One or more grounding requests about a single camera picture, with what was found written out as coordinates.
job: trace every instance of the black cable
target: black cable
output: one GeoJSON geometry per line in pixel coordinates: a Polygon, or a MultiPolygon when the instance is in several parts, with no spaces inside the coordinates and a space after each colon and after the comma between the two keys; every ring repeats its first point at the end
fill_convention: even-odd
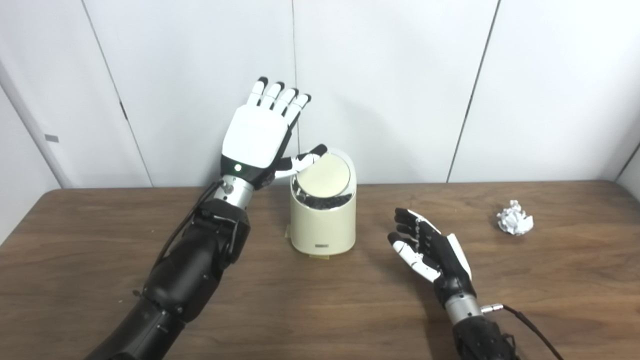
{"type": "Polygon", "coordinates": [[[540,330],[538,330],[538,328],[535,325],[533,325],[533,323],[529,321],[529,319],[527,319],[527,317],[524,316],[523,313],[507,305],[503,304],[502,306],[504,306],[504,309],[506,311],[509,311],[510,313],[514,314],[521,322],[523,322],[528,328],[530,328],[531,331],[533,331],[536,335],[538,335],[540,340],[542,340],[542,342],[545,343],[545,345],[549,348],[549,350],[551,350],[552,353],[554,353],[554,355],[558,360],[564,360],[562,355],[560,355],[560,353],[556,350],[556,348],[553,345],[551,345],[551,342],[549,342],[549,340],[547,340],[547,338],[544,335],[542,335],[542,332],[540,332],[540,330]]]}
{"type": "Polygon", "coordinates": [[[187,216],[180,222],[180,225],[178,225],[178,227],[176,227],[176,229],[173,231],[173,233],[169,236],[169,238],[166,240],[166,242],[164,243],[162,250],[160,250],[160,254],[158,254],[158,257],[156,259],[156,262],[154,263],[154,266],[152,268],[155,268],[158,264],[160,264],[160,261],[162,261],[162,259],[164,259],[164,255],[166,255],[167,250],[169,250],[169,247],[171,247],[171,244],[173,243],[173,241],[175,240],[175,238],[178,236],[178,234],[180,234],[180,232],[183,230],[183,228],[185,227],[185,225],[187,225],[187,223],[189,222],[189,220],[191,220],[191,217],[193,216],[193,214],[195,213],[196,209],[205,201],[207,200],[207,198],[209,196],[211,196],[211,194],[216,191],[218,189],[218,187],[220,187],[220,185],[222,185],[222,183],[224,182],[224,180],[220,179],[218,181],[215,181],[213,183],[211,183],[211,185],[209,185],[209,187],[207,187],[204,192],[200,195],[200,197],[198,198],[198,200],[196,201],[195,205],[191,208],[191,210],[189,210],[189,213],[187,214],[187,216]]]}

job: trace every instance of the black fingertip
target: black fingertip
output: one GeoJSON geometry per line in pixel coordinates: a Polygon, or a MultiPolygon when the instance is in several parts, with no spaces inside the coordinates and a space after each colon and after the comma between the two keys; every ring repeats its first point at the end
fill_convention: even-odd
{"type": "Polygon", "coordinates": [[[313,150],[309,151],[312,154],[322,156],[327,152],[327,148],[325,144],[321,143],[320,145],[313,148],[313,150]]]}
{"type": "Polygon", "coordinates": [[[391,245],[393,245],[396,241],[402,241],[402,236],[398,233],[389,233],[389,235],[387,235],[387,240],[391,245]]]}

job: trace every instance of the wooden table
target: wooden table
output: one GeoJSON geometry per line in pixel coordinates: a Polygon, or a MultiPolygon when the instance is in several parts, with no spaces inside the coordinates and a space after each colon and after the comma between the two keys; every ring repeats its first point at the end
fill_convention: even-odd
{"type": "MultiPolygon", "coordinates": [[[[257,192],[253,231],[167,359],[457,359],[431,287],[387,242],[396,206],[455,232],[483,304],[523,311],[565,359],[640,359],[640,204],[608,182],[358,188],[355,247],[331,260],[284,239],[287,189],[257,192]],[[521,237],[495,214],[518,199],[521,237]]],[[[56,190],[0,247],[0,357],[82,359],[129,312],[196,188],[56,190]]],[[[552,359],[508,313],[523,359],[552,359]]]]}

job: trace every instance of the trash can lid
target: trash can lid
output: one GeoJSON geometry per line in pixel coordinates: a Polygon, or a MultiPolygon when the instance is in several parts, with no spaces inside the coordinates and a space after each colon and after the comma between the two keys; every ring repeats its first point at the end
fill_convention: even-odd
{"type": "Polygon", "coordinates": [[[331,153],[326,153],[296,176],[305,193],[320,198],[339,195],[346,189],[350,178],[351,172],[347,163],[331,153]]]}

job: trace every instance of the white wall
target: white wall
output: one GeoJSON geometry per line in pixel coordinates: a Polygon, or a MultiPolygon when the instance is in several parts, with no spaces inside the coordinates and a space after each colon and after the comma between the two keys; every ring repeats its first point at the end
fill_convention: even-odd
{"type": "Polygon", "coordinates": [[[295,85],[290,0],[86,5],[154,186],[210,182],[254,82],[295,85]]]}
{"type": "Polygon", "coordinates": [[[0,84],[63,186],[150,186],[81,1],[0,1],[0,84]]]}
{"type": "Polygon", "coordinates": [[[636,199],[640,200],[640,152],[629,161],[618,183],[624,186],[636,199]]]}
{"type": "MultiPolygon", "coordinates": [[[[67,187],[208,182],[263,75],[313,95],[301,150],[345,150],[361,183],[446,181],[496,0],[86,6],[117,92],[82,1],[0,2],[0,84],[67,187]]],[[[451,181],[614,179],[640,140],[638,13],[501,2],[451,181]]]]}
{"type": "Polygon", "coordinates": [[[0,243],[33,204],[59,188],[6,94],[0,88],[0,243]]]}
{"type": "Polygon", "coordinates": [[[451,181],[615,179],[640,140],[639,15],[503,1],[451,181]]]}
{"type": "Polygon", "coordinates": [[[496,1],[294,1],[300,144],[360,183],[445,182],[496,1]]]}

